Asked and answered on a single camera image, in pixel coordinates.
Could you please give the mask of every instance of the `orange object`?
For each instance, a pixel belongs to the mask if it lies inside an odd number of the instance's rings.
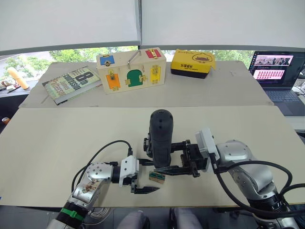
[[[8,73],[17,81],[17,83],[23,88],[27,89],[30,86],[27,84],[27,82],[23,79],[22,76],[20,76],[19,72],[14,69],[13,67],[8,68]]]
[[[10,121],[10,118],[8,118],[8,117],[2,118],[2,122],[3,122],[5,125],[7,125],[7,124],[9,123],[9,121]]]
[[[112,77],[110,75],[106,75],[106,77],[110,89],[118,90],[121,87],[118,74],[113,74]]]

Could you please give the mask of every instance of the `white shade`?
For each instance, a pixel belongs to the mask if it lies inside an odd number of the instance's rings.
[[[142,0],[142,45],[305,48],[304,0]]]
[[[0,1],[0,54],[140,44],[137,0]]]

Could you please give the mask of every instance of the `laptop screen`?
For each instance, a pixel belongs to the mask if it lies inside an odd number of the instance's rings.
[[[255,51],[249,72],[263,88],[291,89],[305,63],[305,52]]]

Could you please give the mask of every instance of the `laptop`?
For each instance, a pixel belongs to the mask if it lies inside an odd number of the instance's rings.
[[[305,116],[305,105],[291,90],[305,64],[305,52],[255,51],[249,72],[285,116]]]

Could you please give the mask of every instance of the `book cover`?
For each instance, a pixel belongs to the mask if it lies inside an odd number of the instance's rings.
[[[93,87],[100,81],[98,75],[87,66],[42,83],[50,97],[57,103],[71,99]]]

